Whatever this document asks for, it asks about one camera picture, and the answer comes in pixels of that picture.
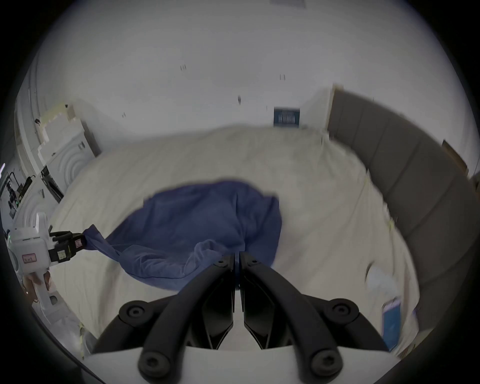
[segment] upholstered headboard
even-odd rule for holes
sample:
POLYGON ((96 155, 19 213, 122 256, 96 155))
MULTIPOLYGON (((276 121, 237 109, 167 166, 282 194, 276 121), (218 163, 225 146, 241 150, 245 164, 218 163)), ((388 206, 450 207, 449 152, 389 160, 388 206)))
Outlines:
POLYGON ((335 89, 327 128, 370 171, 413 257, 420 330, 434 327, 480 251, 480 203, 466 176, 420 128, 335 89))

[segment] white appliance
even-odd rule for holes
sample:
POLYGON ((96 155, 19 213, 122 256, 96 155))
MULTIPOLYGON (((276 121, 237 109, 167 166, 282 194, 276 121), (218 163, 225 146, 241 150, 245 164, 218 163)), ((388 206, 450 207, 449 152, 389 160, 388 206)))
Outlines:
POLYGON ((34 227, 36 215, 41 212, 44 212, 47 215, 47 220, 50 220, 57 206, 57 200, 38 175, 33 179, 18 205, 17 213, 13 218, 13 228, 34 227))
POLYGON ((94 158, 95 156, 82 132, 73 137, 47 162, 46 167, 50 180, 64 195, 80 171, 94 158))

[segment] mattress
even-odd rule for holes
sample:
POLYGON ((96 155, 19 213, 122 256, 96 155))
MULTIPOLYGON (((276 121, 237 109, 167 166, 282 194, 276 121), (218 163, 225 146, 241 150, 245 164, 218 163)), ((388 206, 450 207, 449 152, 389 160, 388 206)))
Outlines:
MULTIPOLYGON (((277 272, 301 293, 355 302, 382 333, 382 291, 370 291, 374 264, 401 298, 401 337, 394 353, 414 339, 419 287, 411 255, 365 166, 324 132, 235 126, 137 142, 93 160, 56 209, 53 230, 82 232, 94 224, 108 236, 143 200, 186 183, 244 180, 279 198, 282 230, 277 272)), ((81 251, 51 267, 58 292, 99 336, 131 300, 175 292, 144 284, 98 251, 81 251)), ((242 349, 242 337, 231 349, 242 349)))

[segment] blue towel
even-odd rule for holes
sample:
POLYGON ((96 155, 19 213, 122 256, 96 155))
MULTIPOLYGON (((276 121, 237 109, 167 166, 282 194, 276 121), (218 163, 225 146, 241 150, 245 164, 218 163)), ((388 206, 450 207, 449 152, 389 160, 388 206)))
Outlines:
POLYGON ((271 266, 281 227, 276 197, 221 181, 159 192, 106 239, 94 225, 84 235, 87 249, 119 262, 137 280, 180 290, 225 254, 247 251, 271 266))

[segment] black mount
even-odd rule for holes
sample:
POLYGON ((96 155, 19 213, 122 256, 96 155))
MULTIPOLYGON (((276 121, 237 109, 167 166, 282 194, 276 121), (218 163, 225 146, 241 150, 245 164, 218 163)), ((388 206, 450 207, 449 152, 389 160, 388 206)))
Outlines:
MULTIPOLYGON (((184 346, 218 349, 233 326, 235 258, 226 256, 177 295, 130 301, 108 325, 94 353, 143 347, 138 361, 150 383, 180 378, 184 346)), ((273 269, 240 253, 239 281, 245 327, 261 349, 293 345, 300 378, 327 383, 343 367, 337 347, 388 352, 358 307, 347 299, 302 295, 273 269)))
POLYGON ((70 231, 49 232, 52 241, 56 241, 55 247, 48 250, 52 262, 63 263, 74 257, 78 251, 86 247, 86 239, 82 233, 70 231))

